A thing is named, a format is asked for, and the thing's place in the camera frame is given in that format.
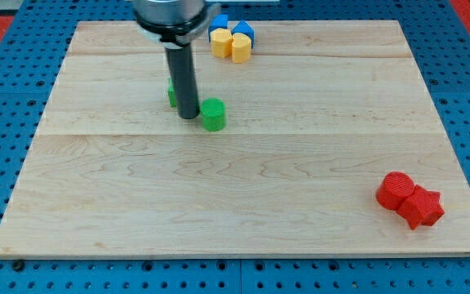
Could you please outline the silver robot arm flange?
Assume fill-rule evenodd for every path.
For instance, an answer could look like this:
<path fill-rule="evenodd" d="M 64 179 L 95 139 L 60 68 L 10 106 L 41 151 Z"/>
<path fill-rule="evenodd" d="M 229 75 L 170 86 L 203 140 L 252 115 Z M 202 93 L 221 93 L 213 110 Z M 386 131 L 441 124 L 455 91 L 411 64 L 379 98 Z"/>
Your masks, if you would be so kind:
<path fill-rule="evenodd" d="M 132 0 L 140 32 L 149 40 L 176 50 L 207 31 L 221 12 L 219 3 L 204 0 Z"/>

